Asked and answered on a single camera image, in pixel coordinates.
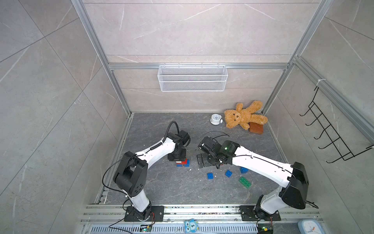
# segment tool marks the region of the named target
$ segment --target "wire mesh basket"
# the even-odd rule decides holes
[[[162,65],[157,77],[162,92],[224,91],[227,69],[224,65]]]

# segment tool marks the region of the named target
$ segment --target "black wire rack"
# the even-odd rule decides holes
[[[353,154],[353,153],[352,153],[351,149],[347,146],[347,144],[344,142],[344,140],[340,137],[339,133],[335,130],[334,126],[330,123],[330,121],[326,118],[325,114],[323,114],[323,112],[321,111],[321,109],[320,109],[320,108],[317,106],[317,104],[314,102],[314,98],[315,98],[316,95],[317,95],[318,89],[319,89],[318,87],[316,87],[316,88],[314,89],[314,90],[316,90],[316,93],[314,94],[314,97],[313,97],[312,102],[308,105],[309,109],[307,110],[307,112],[305,112],[305,114],[300,115],[300,116],[304,116],[304,115],[306,115],[309,111],[311,111],[311,112],[313,113],[314,117],[316,117],[316,119],[315,119],[311,124],[305,124],[305,125],[306,125],[306,126],[311,126],[315,121],[318,121],[319,124],[321,125],[321,127],[323,128],[323,131],[322,131],[322,133],[319,135],[319,137],[318,137],[318,138],[315,138],[315,137],[314,137],[314,139],[316,139],[316,140],[320,139],[321,136],[322,136],[322,134],[323,134],[324,132],[326,133],[326,135],[327,135],[328,138],[330,139],[330,141],[331,141],[330,144],[328,144],[328,145],[325,146],[325,147],[322,147],[322,148],[321,148],[321,147],[318,147],[318,148],[320,148],[320,149],[324,149],[324,148],[326,148],[326,147],[328,147],[329,145],[332,144],[332,145],[334,145],[335,149],[338,151],[338,153],[339,153],[339,155],[340,155],[340,157],[339,157],[338,159],[335,159],[335,160],[332,161],[332,162],[328,162],[328,161],[326,161],[326,162],[327,162],[327,163],[333,163],[333,162],[338,161],[338,160],[341,159],[341,158],[342,158],[344,161],[347,161],[347,160],[349,160],[349,159],[351,159],[351,158],[356,157],[357,155],[360,155],[360,154],[362,154],[362,153],[364,153],[364,152],[366,152],[366,151],[372,149],[372,147],[373,147],[374,145],[371,145],[371,146],[369,146],[369,147],[366,147],[364,151],[362,151],[362,152],[360,152],[360,153],[358,153],[358,154]],[[313,107],[313,106],[315,106],[315,107],[320,111],[321,114],[319,114],[319,115],[317,116],[317,115],[315,114],[315,112],[313,112],[313,110],[312,110],[312,107]],[[321,117],[321,116],[325,117],[326,121],[328,122],[327,127],[323,127],[322,123],[320,122],[319,117]],[[328,132],[327,132],[327,129],[328,129],[328,128],[332,128],[332,129],[334,130],[334,132],[337,134],[338,138],[336,138],[335,140],[332,140],[331,136],[330,136],[330,135],[328,134]],[[349,151],[348,153],[346,153],[346,154],[344,154],[344,155],[342,155],[342,153],[340,152],[340,150],[338,149],[338,147],[335,145],[335,142],[336,142],[337,140],[339,140],[339,139],[344,143],[344,145],[346,146],[346,148],[347,148],[348,151]],[[349,157],[349,158],[344,158],[344,156],[347,156],[347,155],[349,155],[349,154],[351,154],[351,157]]]

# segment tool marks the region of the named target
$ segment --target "white alarm clock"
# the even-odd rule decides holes
[[[303,219],[297,223],[301,234],[325,234],[321,225],[314,219]]]
[[[211,124],[213,125],[218,125],[220,123],[222,123],[223,120],[222,120],[222,116],[219,115],[219,114],[213,114],[212,117],[211,117]]]

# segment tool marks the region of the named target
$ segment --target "teddy bear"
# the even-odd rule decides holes
[[[248,108],[243,109],[243,104],[238,103],[236,105],[236,110],[226,110],[225,121],[226,127],[233,128],[236,125],[240,126],[244,130],[249,129],[249,122],[264,125],[267,123],[267,118],[263,115],[254,115],[256,111],[260,110],[262,107],[261,101],[254,101]]]

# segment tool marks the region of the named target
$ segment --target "red toy block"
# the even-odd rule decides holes
[[[177,163],[177,164],[182,164],[182,165],[183,165],[183,164],[187,164],[187,159],[184,160],[184,161],[176,161],[176,163]]]

